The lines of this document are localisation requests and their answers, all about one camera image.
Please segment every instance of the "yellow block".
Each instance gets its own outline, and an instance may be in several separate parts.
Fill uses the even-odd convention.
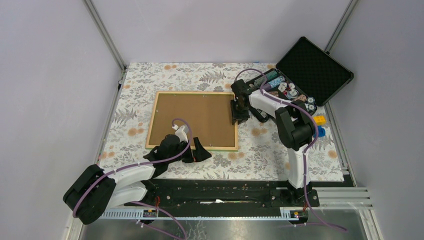
[[[314,116],[313,119],[315,120],[315,123],[318,126],[324,125],[327,122],[325,116]]]

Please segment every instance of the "brown board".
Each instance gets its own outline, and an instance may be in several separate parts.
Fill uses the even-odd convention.
[[[206,150],[237,151],[237,123],[232,125],[232,92],[158,91],[153,106],[146,148],[158,146],[168,134],[175,134],[172,120],[184,119]],[[176,121],[178,126],[183,122]]]

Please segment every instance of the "black foam lining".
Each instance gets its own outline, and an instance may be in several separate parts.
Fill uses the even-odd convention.
[[[318,106],[328,102],[354,76],[306,37],[299,39],[276,68],[305,94],[314,97]]]

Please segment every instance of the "gray wall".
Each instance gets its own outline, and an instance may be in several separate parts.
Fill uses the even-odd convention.
[[[424,2],[361,1],[332,55],[355,73],[334,99],[386,240],[422,239]]]
[[[120,71],[81,0],[0,1],[0,239],[58,240]]]
[[[301,36],[325,48],[349,0],[93,2],[127,63],[276,63]]]

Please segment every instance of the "floral tablecloth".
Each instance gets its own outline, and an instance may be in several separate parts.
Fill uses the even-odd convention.
[[[266,63],[131,63],[119,96],[113,122],[103,153],[102,168],[144,161],[149,123],[157,91],[230,92],[230,85],[243,69],[266,71]],[[247,71],[240,78],[257,76]],[[316,115],[326,115],[318,108]],[[343,181],[343,174],[329,125],[326,136],[308,151],[310,178],[313,181]],[[164,179],[288,179],[290,164],[287,149],[281,144],[272,121],[260,123],[251,117],[238,127],[238,152],[212,152],[212,158],[199,163],[174,162],[158,178]]]

